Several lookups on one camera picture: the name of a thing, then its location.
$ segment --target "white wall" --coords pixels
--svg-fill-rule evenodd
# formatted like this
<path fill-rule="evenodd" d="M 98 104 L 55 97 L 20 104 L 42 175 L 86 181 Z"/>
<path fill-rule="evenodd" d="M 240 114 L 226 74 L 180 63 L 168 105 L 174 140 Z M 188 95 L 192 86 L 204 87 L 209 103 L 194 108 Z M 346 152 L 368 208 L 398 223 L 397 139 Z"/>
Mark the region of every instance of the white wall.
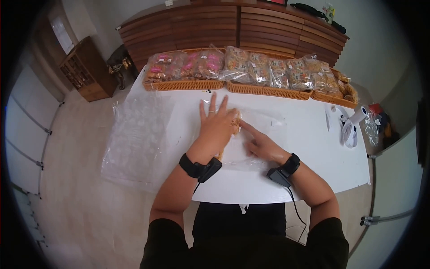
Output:
<path fill-rule="evenodd" d="M 79 41 L 91 36 L 104 60 L 123 43 L 115 30 L 137 12 L 163 4 L 163 0 L 62 0 L 69 23 Z"/>
<path fill-rule="evenodd" d="M 382 101 L 412 58 L 396 19 L 378 0 L 300 1 L 320 11 L 326 2 L 334 6 L 334 21 L 350 38 L 335 68 L 367 88 L 375 102 Z"/>

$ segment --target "wicker basket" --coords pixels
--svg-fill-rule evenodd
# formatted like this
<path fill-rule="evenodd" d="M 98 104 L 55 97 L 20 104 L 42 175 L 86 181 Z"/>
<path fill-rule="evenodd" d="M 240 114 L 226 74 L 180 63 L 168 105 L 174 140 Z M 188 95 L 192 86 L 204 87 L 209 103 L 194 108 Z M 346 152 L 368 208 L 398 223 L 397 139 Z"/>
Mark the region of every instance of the wicker basket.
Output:
<path fill-rule="evenodd" d="M 308 100 L 312 94 L 312 90 L 307 92 L 299 92 L 295 90 L 278 89 L 264 86 L 253 86 L 241 84 L 238 82 L 227 82 L 227 89 L 232 93 L 248 93 L 258 95 L 269 95 L 276 97 L 285 97 L 297 100 Z"/>
<path fill-rule="evenodd" d="M 201 48 L 201 49 L 182 49 L 186 53 L 195 53 L 202 50 L 218 49 L 225 53 L 225 48 Z M 143 87 L 146 90 L 218 90 L 224 87 L 225 83 L 218 80 L 174 80 L 167 82 L 144 83 Z"/>
<path fill-rule="evenodd" d="M 322 101 L 322 102 L 331 103 L 335 105 L 341 105 L 347 108 L 354 108 L 357 106 L 357 103 L 344 99 L 344 96 L 342 93 L 338 93 L 335 95 L 328 95 L 324 93 L 319 93 L 317 91 L 313 91 L 310 97 L 317 101 Z"/>

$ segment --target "metal bracket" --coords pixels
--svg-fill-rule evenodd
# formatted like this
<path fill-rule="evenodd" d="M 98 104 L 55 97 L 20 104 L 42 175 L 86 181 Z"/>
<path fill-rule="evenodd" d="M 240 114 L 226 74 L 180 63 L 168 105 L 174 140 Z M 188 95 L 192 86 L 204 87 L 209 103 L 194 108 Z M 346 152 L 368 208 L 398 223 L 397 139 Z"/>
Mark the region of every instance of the metal bracket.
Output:
<path fill-rule="evenodd" d="M 363 216 L 363 217 L 361 217 L 360 225 L 361 226 L 363 226 L 363 225 L 371 226 L 371 225 L 376 225 L 376 224 L 382 223 L 382 222 L 398 220 L 398 219 L 412 215 L 413 212 L 414 212 L 414 209 L 412 208 L 411 210 L 402 212 L 400 214 L 392 215 L 392 216 L 386 216 L 386 217 Z"/>

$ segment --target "finger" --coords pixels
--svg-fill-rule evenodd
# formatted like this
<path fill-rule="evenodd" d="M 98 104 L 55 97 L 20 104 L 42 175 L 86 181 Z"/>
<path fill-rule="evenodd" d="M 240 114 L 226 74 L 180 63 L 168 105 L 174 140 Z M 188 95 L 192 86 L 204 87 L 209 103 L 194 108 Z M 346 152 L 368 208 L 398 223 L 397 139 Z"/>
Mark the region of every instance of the finger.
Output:
<path fill-rule="evenodd" d="M 215 113 L 212 112 L 212 111 L 215 111 L 215 108 L 216 108 L 215 103 L 216 103 L 216 92 L 214 92 L 212 94 L 211 104 L 209 106 L 209 111 L 210 112 L 209 112 L 209 116 L 208 117 L 213 117 L 215 115 Z"/>
<path fill-rule="evenodd" d="M 252 144 L 251 142 L 247 142 L 245 143 L 245 147 L 253 154 L 258 155 L 258 147 L 256 145 Z"/>
<path fill-rule="evenodd" d="M 250 125 L 249 123 L 247 123 L 243 120 L 240 120 L 239 126 L 241 126 L 243 129 L 247 130 L 255 138 L 257 138 L 258 136 L 260 136 L 262 134 L 257 129 L 255 129 L 252 125 Z"/>
<path fill-rule="evenodd" d="M 226 95 L 222 99 L 222 103 L 219 106 L 218 114 L 225 115 L 225 111 L 227 110 L 227 101 L 228 101 L 228 96 Z"/>
<path fill-rule="evenodd" d="M 206 113 L 203 106 L 203 100 L 200 100 L 200 122 L 203 123 L 206 120 Z"/>
<path fill-rule="evenodd" d="M 235 117 L 237 117 L 237 108 L 233 108 L 227 113 L 227 119 L 233 120 Z"/>

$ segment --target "plastic sheet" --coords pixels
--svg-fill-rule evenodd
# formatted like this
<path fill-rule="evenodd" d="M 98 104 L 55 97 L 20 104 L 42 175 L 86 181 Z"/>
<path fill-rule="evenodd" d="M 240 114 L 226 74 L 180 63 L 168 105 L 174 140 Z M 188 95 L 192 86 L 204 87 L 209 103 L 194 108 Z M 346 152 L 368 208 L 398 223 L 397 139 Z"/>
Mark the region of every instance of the plastic sheet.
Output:
<path fill-rule="evenodd" d="M 233 46 L 227 46 L 225 53 L 225 66 L 221 72 L 219 80 L 237 81 L 249 83 L 248 75 L 248 52 Z"/>
<path fill-rule="evenodd" d="M 369 142 L 372 146 L 376 147 L 379 143 L 379 126 L 381 125 L 381 116 L 368 110 L 366 118 L 364 119 L 365 133 L 369 138 Z"/>
<path fill-rule="evenodd" d="M 204 100 L 204 108 L 206 114 L 209 112 L 210 101 Z M 245 108 L 234 104 L 228 104 L 227 109 L 237 108 L 240 118 L 255 127 L 260 132 L 267 134 L 276 144 L 283 147 L 283 141 L 286 135 L 285 119 L 282 115 L 273 111 L 260 111 L 251 108 Z M 200 132 L 200 122 L 196 125 L 192 141 L 197 139 Z M 252 140 L 253 137 L 246 131 L 238 130 L 236 135 L 233 135 L 224 148 L 220 161 L 223 163 L 223 169 L 243 170 L 243 171 L 260 171 L 267 170 L 271 164 L 258 158 L 257 156 L 246 156 L 246 149 L 243 146 L 244 142 Z"/>
<path fill-rule="evenodd" d="M 115 104 L 112 126 L 101 164 L 102 177 L 123 185 L 156 191 L 153 173 L 163 154 L 162 142 L 173 105 L 156 91 L 128 96 Z"/>

